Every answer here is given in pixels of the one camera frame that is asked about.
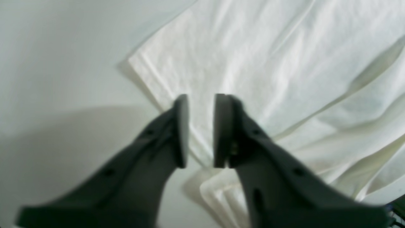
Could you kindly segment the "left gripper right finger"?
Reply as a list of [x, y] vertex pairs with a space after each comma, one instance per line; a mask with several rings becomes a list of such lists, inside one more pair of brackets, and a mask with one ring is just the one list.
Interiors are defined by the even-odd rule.
[[215, 95], [214, 167], [237, 172], [253, 228], [387, 228], [384, 206], [326, 185], [275, 144], [233, 95]]

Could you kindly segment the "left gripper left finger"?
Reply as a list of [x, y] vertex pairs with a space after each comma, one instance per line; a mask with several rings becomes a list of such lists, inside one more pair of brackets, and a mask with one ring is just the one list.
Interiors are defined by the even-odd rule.
[[25, 206], [22, 228], [154, 228], [166, 182], [188, 160], [189, 107], [180, 95], [122, 151], [70, 193]]

